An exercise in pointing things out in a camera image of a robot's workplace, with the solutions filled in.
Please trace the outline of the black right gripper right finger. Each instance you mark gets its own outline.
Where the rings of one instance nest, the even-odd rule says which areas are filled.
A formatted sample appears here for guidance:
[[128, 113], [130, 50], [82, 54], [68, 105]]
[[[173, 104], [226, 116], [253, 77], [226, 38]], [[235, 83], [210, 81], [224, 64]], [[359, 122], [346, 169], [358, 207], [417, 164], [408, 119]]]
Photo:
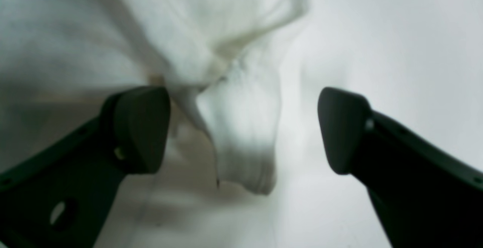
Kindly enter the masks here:
[[372, 110], [362, 95], [323, 88], [317, 113], [329, 166], [367, 188], [393, 248], [482, 247], [482, 172]]

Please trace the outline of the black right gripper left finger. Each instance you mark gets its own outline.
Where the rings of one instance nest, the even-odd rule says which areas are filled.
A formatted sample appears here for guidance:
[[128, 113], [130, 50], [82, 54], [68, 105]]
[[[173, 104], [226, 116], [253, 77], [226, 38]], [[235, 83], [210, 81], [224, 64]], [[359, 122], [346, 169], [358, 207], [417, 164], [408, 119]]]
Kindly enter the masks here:
[[1, 242], [93, 247], [123, 179], [160, 169], [170, 114], [164, 87], [114, 94], [98, 117], [1, 174]]

